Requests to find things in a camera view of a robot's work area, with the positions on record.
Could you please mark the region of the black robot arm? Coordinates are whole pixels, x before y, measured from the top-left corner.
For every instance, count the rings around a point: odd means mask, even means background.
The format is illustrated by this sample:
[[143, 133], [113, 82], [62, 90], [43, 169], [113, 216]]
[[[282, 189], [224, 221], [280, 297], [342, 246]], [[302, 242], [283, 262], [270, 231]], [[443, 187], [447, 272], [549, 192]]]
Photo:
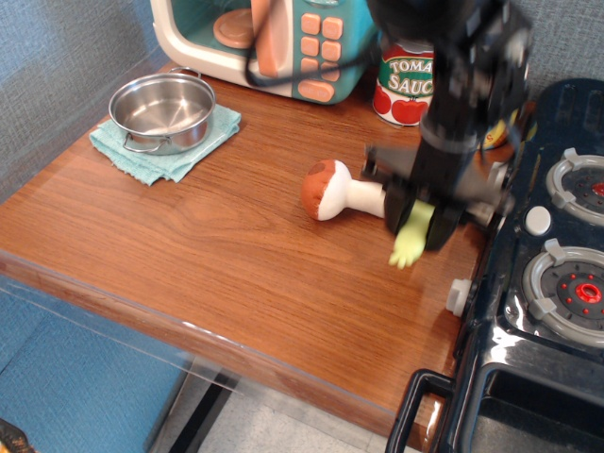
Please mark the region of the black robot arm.
[[415, 151], [370, 146], [364, 176], [386, 191], [385, 223], [398, 233], [412, 206], [435, 208], [426, 248], [448, 241], [474, 203], [498, 213], [509, 203], [471, 166], [486, 134], [520, 109], [527, 95], [531, 22], [510, 1], [371, 1], [370, 13], [391, 43], [434, 49], [433, 97]]

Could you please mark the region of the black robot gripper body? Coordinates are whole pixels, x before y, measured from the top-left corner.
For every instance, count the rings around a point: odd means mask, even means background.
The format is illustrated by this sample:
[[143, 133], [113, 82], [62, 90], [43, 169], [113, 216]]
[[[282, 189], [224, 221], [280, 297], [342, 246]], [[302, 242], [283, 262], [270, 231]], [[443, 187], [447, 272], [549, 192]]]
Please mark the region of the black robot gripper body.
[[416, 148], [368, 144], [363, 177], [382, 185], [410, 185], [416, 200], [433, 207], [464, 204], [460, 222], [489, 225], [495, 215], [507, 215], [513, 196], [501, 183], [487, 178], [474, 162], [474, 154], [456, 154], [421, 143]]

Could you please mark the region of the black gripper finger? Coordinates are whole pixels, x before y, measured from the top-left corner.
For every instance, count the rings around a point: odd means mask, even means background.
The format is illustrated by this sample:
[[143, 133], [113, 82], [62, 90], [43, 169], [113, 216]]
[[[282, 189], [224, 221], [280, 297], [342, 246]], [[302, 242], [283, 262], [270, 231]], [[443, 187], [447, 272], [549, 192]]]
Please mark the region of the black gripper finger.
[[416, 190], [410, 185], [391, 184], [386, 189], [384, 199], [384, 220], [386, 227], [397, 234], [407, 223], [416, 199]]
[[464, 204], [449, 203], [436, 207], [428, 224], [426, 250], [442, 249], [458, 227], [464, 213]]

